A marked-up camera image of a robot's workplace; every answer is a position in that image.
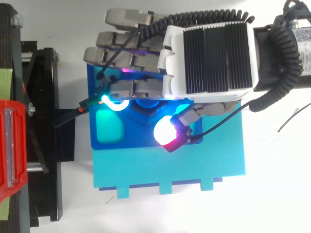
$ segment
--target green tape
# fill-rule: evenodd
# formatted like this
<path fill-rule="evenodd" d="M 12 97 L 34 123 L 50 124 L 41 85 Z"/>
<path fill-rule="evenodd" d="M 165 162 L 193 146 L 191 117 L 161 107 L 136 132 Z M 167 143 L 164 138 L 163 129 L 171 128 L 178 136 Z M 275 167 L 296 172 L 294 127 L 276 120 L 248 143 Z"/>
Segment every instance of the green tape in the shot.
<path fill-rule="evenodd" d="M 4 199 L 0 203 L 0 221 L 7 221 L 9 218 L 10 198 Z"/>
<path fill-rule="evenodd" d="M 0 69 L 0 100 L 9 100 L 11 96 L 12 69 Z M 0 220 L 8 220 L 10 198 L 0 203 Z"/>
<path fill-rule="evenodd" d="M 12 69 L 0 69 L 0 100 L 9 100 L 11 95 Z"/>

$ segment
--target blue led light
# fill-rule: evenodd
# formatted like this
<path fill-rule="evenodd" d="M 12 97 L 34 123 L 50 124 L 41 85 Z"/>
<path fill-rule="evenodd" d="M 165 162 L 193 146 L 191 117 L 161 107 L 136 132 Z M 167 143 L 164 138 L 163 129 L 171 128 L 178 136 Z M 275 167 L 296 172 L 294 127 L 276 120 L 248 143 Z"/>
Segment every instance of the blue led light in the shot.
<path fill-rule="evenodd" d="M 113 101 L 111 101 L 109 99 L 109 97 L 107 95 L 103 95 L 102 96 L 102 102 L 104 104 L 106 104 L 108 106 L 108 108 L 110 108 L 111 110 L 118 112 L 118 111 L 122 111 L 123 109 L 125 109 L 130 101 L 129 100 L 123 100 L 121 103 L 114 103 Z"/>

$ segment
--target screw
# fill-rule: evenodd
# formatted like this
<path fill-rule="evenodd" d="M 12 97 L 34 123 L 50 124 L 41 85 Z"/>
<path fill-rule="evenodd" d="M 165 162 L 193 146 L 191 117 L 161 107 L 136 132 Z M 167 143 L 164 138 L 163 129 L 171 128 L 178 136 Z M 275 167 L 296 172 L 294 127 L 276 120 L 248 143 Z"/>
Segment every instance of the screw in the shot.
<path fill-rule="evenodd" d="M 281 67 L 280 72 L 283 73 L 285 71 L 286 71 L 286 68 L 285 67 Z"/>
<path fill-rule="evenodd" d="M 59 62 L 59 55 L 58 55 L 58 53 L 53 53 L 53 61 L 54 62 Z"/>
<path fill-rule="evenodd" d="M 33 103 L 29 103 L 28 104 L 28 114 L 29 116 L 33 116 L 34 115 L 34 112 L 35 112 L 35 107 L 33 106 Z"/>
<path fill-rule="evenodd" d="M 12 26 L 17 28 L 23 27 L 23 17 L 20 14 L 15 14 L 12 18 Z"/>

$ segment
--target coiled black cable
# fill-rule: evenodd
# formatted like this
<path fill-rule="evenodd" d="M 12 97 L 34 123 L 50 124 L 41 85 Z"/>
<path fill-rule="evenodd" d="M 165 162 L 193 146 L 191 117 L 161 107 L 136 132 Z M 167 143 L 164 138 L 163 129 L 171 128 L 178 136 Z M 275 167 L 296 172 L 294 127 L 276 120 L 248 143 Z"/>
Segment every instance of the coiled black cable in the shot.
<path fill-rule="evenodd" d="M 140 29 L 140 40 L 142 42 L 155 37 L 156 35 L 163 35 L 169 25 L 178 27 L 190 27 L 194 25 L 203 25 L 210 23 L 242 21 L 252 23 L 255 20 L 254 16 L 248 17 L 248 12 L 242 15 L 242 11 L 238 10 L 216 10 L 216 11 L 195 11 L 189 13 L 180 13 L 164 17 L 148 27 Z"/>
<path fill-rule="evenodd" d="M 280 56 L 285 63 L 285 73 L 282 79 L 266 94 L 256 100 L 252 100 L 249 109 L 252 112 L 262 111 L 272 104 L 278 102 L 286 96 L 298 82 L 302 72 L 302 66 L 299 64 L 299 52 L 297 42 L 290 35 L 290 30 L 286 30 L 281 26 L 274 26 L 270 30 L 270 39 L 278 47 Z"/>

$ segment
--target white background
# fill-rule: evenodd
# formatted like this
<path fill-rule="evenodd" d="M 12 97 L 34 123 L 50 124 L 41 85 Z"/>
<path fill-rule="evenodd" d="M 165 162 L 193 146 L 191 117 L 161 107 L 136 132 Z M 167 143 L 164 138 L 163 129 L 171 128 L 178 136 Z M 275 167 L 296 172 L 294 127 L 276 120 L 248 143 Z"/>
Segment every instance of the white background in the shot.
<path fill-rule="evenodd" d="M 256 17 L 255 27 L 272 23 L 285 0 L 5 0 L 24 17 L 22 40 L 60 55 L 61 108 L 75 108 L 87 98 L 84 51 L 94 46 L 109 8 L 156 13 L 207 9 L 242 9 Z M 311 7 L 311 1 L 305 3 Z M 261 95 L 251 94 L 243 102 Z M 296 90 L 261 113 L 243 111 L 246 176 L 224 178 L 214 191 L 178 185 L 172 195 L 158 187 L 131 189 L 118 200 L 116 191 L 93 188 L 88 115 L 76 127 L 75 162 L 62 164 L 64 215 L 59 222 L 40 218 L 32 233 L 206 233 L 311 232 L 311 107 L 283 129 L 295 111 L 311 102 L 308 89 Z"/>

